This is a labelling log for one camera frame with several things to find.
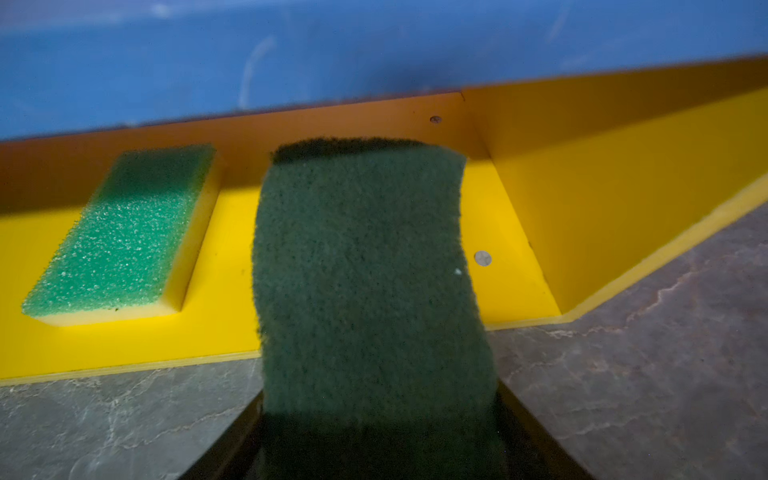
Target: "yellow side panel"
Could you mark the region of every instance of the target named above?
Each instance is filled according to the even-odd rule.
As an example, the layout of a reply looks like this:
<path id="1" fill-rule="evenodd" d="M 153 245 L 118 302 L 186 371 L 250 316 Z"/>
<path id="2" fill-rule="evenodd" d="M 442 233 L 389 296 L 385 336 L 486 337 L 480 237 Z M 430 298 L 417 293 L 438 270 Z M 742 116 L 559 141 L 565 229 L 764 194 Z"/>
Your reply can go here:
<path id="1" fill-rule="evenodd" d="M 768 172 L 768 88 L 529 151 L 514 88 L 465 95 L 563 312 Z"/>
<path id="2" fill-rule="evenodd" d="M 250 255 L 261 178 L 271 150 L 318 135 L 410 137 L 477 159 L 462 188 L 462 241 L 485 321 L 559 314 L 460 94 L 13 142 L 0 144 L 0 384 L 257 356 Z M 122 151 L 208 141 L 227 169 L 181 313 L 64 328 L 22 315 Z M 474 262 L 477 250 L 490 266 Z"/>

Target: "green sponge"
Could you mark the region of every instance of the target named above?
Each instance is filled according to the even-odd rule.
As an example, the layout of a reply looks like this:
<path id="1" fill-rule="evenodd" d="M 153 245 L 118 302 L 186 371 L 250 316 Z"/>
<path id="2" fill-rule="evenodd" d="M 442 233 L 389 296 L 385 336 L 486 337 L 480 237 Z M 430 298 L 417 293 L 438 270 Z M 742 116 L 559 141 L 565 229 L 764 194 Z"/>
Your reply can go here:
<path id="1" fill-rule="evenodd" d="M 56 326 L 179 311 L 218 195 L 215 153 L 122 154 L 22 311 Z"/>
<path id="2" fill-rule="evenodd" d="M 263 478 L 502 478 L 464 166 L 414 141 L 276 152 L 253 247 Z"/>

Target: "scrub pad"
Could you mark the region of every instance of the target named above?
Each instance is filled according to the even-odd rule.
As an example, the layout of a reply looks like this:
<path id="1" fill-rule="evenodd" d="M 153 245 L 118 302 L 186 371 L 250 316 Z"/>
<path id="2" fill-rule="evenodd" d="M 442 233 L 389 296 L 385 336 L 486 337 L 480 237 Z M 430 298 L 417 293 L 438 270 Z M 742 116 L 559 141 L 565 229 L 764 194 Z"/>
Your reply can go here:
<path id="1" fill-rule="evenodd" d="M 22 305 L 54 326 L 181 309 L 220 184 L 211 145 L 122 154 Z"/>
<path id="2" fill-rule="evenodd" d="M 261 478 L 503 478 L 464 166 L 414 141 L 275 153 L 253 246 Z"/>

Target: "blue panel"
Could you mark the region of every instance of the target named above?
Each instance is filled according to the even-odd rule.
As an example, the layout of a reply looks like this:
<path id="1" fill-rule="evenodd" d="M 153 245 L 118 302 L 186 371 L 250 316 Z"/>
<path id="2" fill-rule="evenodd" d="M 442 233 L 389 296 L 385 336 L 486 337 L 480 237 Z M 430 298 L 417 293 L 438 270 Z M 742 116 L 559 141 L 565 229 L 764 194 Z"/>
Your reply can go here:
<path id="1" fill-rule="evenodd" d="M 768 52 L 761 0 L 47 4 L 0 12 L 0 139 Z"/>

